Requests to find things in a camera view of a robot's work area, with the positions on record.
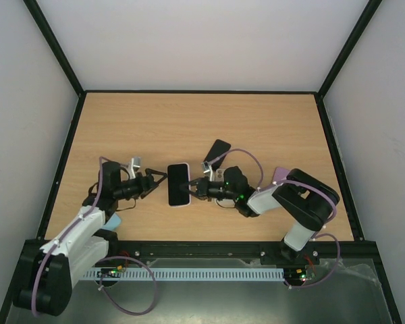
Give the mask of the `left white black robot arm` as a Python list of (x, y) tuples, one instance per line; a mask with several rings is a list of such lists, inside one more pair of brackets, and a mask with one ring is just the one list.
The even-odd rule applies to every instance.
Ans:
[(118, 261), (102, 272), (99, 281), (125, 271), (129, 263), (145, 266), (118, 254), (117, 234), (105, 228), (117, 217), (121, 200), (143, 199), (167, 179), (162, 171), (147, 168), (139, 172), (139, 163), (139, 157), (128, 164), (100, 157), (98, 179), (71, 222), (48, 242), (26, 241), (16, 266), (15, 307), (30, 310), (35, 317), (58, 316), (69, 304), (78, 281), (97, 263)]

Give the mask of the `black screen phone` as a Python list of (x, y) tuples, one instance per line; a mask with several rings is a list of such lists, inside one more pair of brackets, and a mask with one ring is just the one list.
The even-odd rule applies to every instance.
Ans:
[(181, 185), (189, 182), (189, 165), (187, 163), (172, 164), (167, 167), (168, 205), (183, 207), (190, 204), (190, 195)]

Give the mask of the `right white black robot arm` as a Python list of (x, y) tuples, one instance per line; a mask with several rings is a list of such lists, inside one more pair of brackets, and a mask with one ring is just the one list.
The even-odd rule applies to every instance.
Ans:
[(179, 189), (200, 200), (230, 200), (244, 217), (258, 217), (283, 208), (295, 223), (283, 237), (277, 255), (288, 264), (304, 257), (304, 247), (337, 213), (337, 192), (301, 169), (278, 167), (272, 183), (253, 188), (237, 166), (223, 170), (221, 179), (209, 176), (182, 182)]

